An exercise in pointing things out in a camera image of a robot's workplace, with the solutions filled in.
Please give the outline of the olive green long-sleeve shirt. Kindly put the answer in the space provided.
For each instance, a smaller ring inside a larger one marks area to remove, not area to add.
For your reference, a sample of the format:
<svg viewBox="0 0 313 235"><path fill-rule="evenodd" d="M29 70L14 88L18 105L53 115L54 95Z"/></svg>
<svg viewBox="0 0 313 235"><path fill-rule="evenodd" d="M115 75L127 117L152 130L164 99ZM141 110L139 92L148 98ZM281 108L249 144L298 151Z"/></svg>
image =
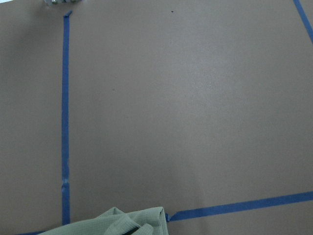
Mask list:
<svg viewBox="0 0 313 235"><path fill-rule="evenodd" d="M125 213L113 207L100 216L74 222L44 235L167 235L163 207Z"/></svg>

